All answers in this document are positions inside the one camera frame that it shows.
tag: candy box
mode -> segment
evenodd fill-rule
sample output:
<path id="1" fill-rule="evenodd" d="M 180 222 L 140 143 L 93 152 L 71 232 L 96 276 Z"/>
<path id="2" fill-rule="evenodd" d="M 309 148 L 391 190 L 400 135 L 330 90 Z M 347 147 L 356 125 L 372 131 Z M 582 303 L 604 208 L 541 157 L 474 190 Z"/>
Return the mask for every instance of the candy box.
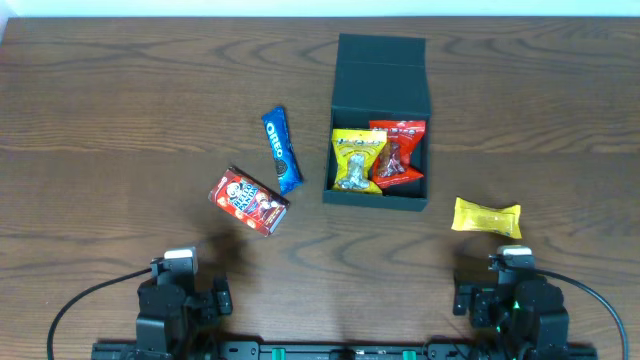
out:
<path id="1" fill-rule="evenodd" d="M 289 202 L 236 168 L 229 168 L 209 193 L 209 200 L 264 236 L 271 235 Z"/>
<path id="2" fill-rule="evenodd" d="M 431 102 L 425 48 L 425 39 L 340 34 L 323 202 L 411 211 L 427 205 Z M 383 196 L 332 189 L 338 169 L 333 130 L 369 129 L 370 120 L 426 121 L 426 133 L 410 162 L 424 176 L 383 189 Z"/>

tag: cookie image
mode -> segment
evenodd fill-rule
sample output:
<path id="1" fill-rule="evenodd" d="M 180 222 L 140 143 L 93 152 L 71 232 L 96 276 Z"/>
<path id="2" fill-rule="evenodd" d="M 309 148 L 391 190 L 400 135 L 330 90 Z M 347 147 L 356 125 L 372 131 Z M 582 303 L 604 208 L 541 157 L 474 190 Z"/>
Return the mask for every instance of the cookie image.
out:
<path id="1" fill-rule="evenodd" d="M 284 160 L 276 159 L 276 175 L 282 176 L 287 172 L 287 163 Z"/>

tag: wooden table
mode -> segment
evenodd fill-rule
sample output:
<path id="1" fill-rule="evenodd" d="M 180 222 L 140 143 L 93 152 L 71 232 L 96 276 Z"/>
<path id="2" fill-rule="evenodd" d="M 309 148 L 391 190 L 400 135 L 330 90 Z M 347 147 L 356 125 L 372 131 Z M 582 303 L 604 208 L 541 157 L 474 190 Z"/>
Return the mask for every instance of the wooden table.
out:
<path id="1" fill-rule="evenodd" d="M 421 213 L 321 201 L 340 32 L 428 39 Z M 11 19 L 0 52 L 2 359 L 42 359 L 71 297 L 191 244 L 205 274 L 229 274 L 229 332 L 472 336 L 452 271 L 512 241 L 450 230 L 456 196 L 520 203 L 518 243 L 604 294 L 640 345 L 638 19 Z M 207 194 L 229 164 L 277 188 L 260 120 L 277 104 L 307 181 L 263 238 Z M 140 281 L 74 306 L 57 358 L 134 338 Z M 605 309 L 560 285 L 571 340 L 620 358 Z"/>

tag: open box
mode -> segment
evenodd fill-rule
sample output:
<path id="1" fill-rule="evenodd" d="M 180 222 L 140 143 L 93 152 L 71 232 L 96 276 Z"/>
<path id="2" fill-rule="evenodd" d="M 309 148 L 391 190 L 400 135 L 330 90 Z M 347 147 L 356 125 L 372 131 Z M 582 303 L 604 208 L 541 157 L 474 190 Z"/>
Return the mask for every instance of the open box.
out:
<path id="1" fill-rule="evenodd" d="M 340 34 L 323 202 L 423 210 L 428 202 L 430 116 L 424 39 Z M 427 132 L 411 155 L 411 166 L 424 177 L 383 189 L 383 196 L 331 190 L 337 172 L 333 129 L 369 129 L 369 120 L 427 122 Z"/>

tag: yellow snack package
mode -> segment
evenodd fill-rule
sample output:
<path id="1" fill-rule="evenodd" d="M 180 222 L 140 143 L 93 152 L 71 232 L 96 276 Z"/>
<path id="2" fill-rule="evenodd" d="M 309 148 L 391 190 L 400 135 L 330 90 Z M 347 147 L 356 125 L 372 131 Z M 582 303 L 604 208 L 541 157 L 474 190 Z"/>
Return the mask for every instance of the yellow snack package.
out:
<path id="1" fill-rule="evenodd" d="M 331 142 L 338 162 L 332 190 L 382 194 L 382 190 L 368 176 L 369 169 L 387 142 L 387 133 L 334 129 Z"/>
<path id="2" fill-rule="evenodd" d="M 451 229 L 456 231 L 489 231 L 522 239 L 520 205 L 492 209 L 461 198 L 456 199 L 456 213 Z"/>

